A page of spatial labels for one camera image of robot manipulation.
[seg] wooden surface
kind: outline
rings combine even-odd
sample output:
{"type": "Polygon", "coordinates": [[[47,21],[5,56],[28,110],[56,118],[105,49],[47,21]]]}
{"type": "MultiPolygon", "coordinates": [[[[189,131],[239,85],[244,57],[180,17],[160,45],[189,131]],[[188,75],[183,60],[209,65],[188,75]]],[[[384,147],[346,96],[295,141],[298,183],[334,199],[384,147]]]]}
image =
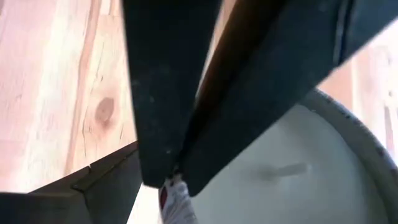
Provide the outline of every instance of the wooden surface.
{"type": "Polygon", "coordinates": [[[0,190],[135,141],[119,1],[0,1],[0,190]]]}
{"type": "MultiPolygon", "coordinates": [[[[233,4],[223,3],[208,58],[233,4]]],[[[395,22],[319,86],[395,159],[397,36],[395,22]]],[[[0,191],[34,190],[135,140],[119,1],[0,0],[0,191]]],[[[156,191],[141,192],[136,223],[155,223],[156,191]]]]}

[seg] wood knot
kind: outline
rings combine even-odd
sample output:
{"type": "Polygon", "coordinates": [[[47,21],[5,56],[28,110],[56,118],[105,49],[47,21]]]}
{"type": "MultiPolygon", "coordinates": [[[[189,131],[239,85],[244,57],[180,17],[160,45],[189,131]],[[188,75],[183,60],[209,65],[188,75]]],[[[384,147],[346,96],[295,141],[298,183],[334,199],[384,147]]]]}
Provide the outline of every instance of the wood knot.
{"type": "Polygon", "coordinates": [[[107,126],[112,117],[113,111],[114,99],[109,97],[103,98],[95,111],[95,120],[103,126],[107,126]]]}

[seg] wood grain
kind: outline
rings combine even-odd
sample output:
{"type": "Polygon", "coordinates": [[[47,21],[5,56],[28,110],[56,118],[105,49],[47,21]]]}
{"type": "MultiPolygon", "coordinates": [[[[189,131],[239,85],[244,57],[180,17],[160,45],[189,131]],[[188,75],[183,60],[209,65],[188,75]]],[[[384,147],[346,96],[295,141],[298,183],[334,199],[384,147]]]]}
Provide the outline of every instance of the wood grain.
{"type": "Polygon", "coordinates": [[[34,190],[133,142],[119,1],[0,6],[0,190],[34,190]]]}

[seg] wooden plank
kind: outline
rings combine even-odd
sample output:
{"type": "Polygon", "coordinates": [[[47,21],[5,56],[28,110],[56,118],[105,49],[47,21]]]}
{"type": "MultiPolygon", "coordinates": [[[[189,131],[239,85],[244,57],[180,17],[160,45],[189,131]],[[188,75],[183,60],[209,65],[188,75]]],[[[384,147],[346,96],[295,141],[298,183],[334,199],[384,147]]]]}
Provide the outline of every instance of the wooden plank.
{"type": "Polygon", "coordinates": [[[99,15],[93,51],[85,74],[73,165],[80,169],[136,140],[127,75],[123,19],[99,15]]]}
{"type": "Polygon", "coordinates": [[[34,190],[135,141],[118,0],[0,9],[1,191],[34,190]]]}
{"type": "Polygon", "coordinates": [[[9,157],[0,162],[1,190],[26,192],[64,175],[89,8],[89,1],[4,1],[0,133],[9,157]]]}

